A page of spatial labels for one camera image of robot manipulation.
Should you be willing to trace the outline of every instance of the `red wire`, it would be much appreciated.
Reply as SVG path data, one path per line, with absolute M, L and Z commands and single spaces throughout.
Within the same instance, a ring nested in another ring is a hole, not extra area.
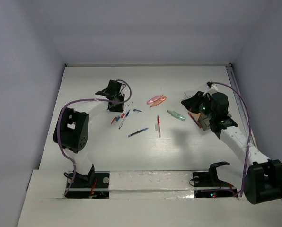
M 98 179 L 95 180 L 94 185 L 92 186 L 92 188 L 90 189 L 90 194 L 93 195 L 94 194 L 94 188 L 96 187 Z
M 226 181 L 224 181 L 224 182 L 229 185 L 232 194 L 235 194 L 234 190 L 232 189 L 232 185 L 230 183 L 226 182 Z

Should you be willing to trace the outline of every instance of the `gray wall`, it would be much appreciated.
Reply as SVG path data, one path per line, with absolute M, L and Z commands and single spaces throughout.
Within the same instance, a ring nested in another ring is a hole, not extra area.
M 66 63 L 233 62 L 268 0 L 33 0 Z
M 64 66 L 29 0 L 0 0 L 0 227 L 17 226 Z
M 234 70 L 260 150 L 282 161 L 282 0 L 267 6 Z

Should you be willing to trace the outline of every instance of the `black mount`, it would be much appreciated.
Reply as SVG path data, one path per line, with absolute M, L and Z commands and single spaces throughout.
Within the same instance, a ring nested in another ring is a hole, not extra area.
M 64 173 L 64 176 L 71 179 L 73 177 L 73 173 L 70 174 Z M 77 188 L 77 187 L 91 188 L 94 184 L 94 181 L 95 181 L 95 167 L 93 165 L 87 175 L 76 173 L 75 180 L 72 184 L 72 188 Z
M 112 101 L 124 101 L 124 94 L 120 94 L 122 84 L 115 80 L 110 80 L 107 88 L 102 91 L 98 91 L 95 95 L 104 96 Z M 124 103 L 113 104 L 108 103 L 108 110 L 111 112 L 123 112 Z
M 183 100 L 181 104 L 190 112 L 206 115 L 210 120 L 212 132 L 220 139 L 221 131 L 230 126 L 237 127 L 238 124 L 228 116 L 228 97 L 226 94 L 216 92 L 212 96 L 207 93 L 198 91 L 193 97 Z
M 208 172 L 193 172 L 194 187 L 221 187 L 224 181 L 219 180 L 217 167 L 229 165 L 228 162 L 217 162 L 210 165 Z

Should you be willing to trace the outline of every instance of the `green marker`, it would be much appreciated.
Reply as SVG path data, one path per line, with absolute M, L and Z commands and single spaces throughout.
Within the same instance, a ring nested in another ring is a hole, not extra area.
M 175 117 L 175 118 L 177 118 L 177 119 L 179 119 L 179 120 L 182 120 L 183 122 L 186 120 L 186 118 L 185 118 L 184 116 L 178 114 L 178 113 L 175 112 L 175 111 L 170 111 L 170 110 L 168 110 L 167 112 L 170 113 L 173 117 Z

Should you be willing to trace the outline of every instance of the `black motor bracket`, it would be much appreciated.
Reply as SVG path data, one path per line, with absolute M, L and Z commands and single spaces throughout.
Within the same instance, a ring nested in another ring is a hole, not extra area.
M 69 181 L 73 177 L 73 173 L 64 173 Z M 75 179 L 65 195 L 69 199 L 107 199 L 109 198 L 109 172 L 95 172 L 94 165 L 87 175 L 76 173 Z
M 203 96 L 204 92 L 198 91 L 193 97 L 181 101 L 181 104 L 194 114 L 204 114 L 209 118 L 210 129 L 220 139 L 221 131 L 238 124 L 229 116 L 228 97 L 226 94 L 216 92 Z
M 219 180 L 217 167 L 229 165 L 228 162 L 217 162 L 210 165 L 208 171 L 194 171 L 194 187 L 221 187 L 224 181 Z
M 102 95 L 112 101 L 124 101 L 124 95 L 120 94 L 121 83 L 110 80 L 107 88 L 96 92 L 96 95 Z M 108 104 L 109 111 L 122 112 L 122 104 Z M 68 148 L 74 153 L 81 151 L 88 141 L 88 121 L 89 114 L 85 112 L 77 112 L 74 109 L 66 108 L 61 117 L 60 124 L 60 140 L 63 149 Z M 57 141 L 57 125 L 53 134 L 53 141 Z
M 281 199 L 282 163 L 279 160 L 268 160 L 260 164 L 254 162 L 249 166 L 244 194 L 252 204 Z

